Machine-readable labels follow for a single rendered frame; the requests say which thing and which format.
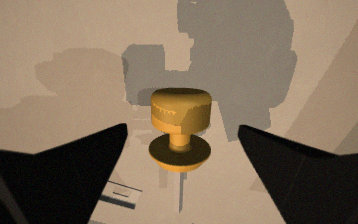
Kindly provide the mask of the brass door knob with spindle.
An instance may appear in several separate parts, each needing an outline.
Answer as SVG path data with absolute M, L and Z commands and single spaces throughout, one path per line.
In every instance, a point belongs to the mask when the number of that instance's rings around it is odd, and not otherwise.
M 208 142 L 193 135 L 208 128 L 211 104 L 211 95 L 200 89 L 163 88 L 151 95 L 152 125 L 170 135 L 155 138 L 149 154 L 160 167 L 174 172 L 174 211 L 178 214 L 183 204 L 184 172 L 197 169 L 211 154 Z

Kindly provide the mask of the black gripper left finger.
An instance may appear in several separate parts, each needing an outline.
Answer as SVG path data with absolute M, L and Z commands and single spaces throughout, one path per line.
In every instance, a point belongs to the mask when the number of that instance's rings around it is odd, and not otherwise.
M 36 154 L 0 149 L 0 200 L 17 224 L 88 224 L 127 136 L 120 123 Z

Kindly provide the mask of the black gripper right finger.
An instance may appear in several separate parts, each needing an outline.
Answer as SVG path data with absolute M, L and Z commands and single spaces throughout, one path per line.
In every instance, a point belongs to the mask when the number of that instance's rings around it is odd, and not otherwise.
M 358 153 L 337 155 L 240 125 L 238 138 L 286 224 L 354 224 Z

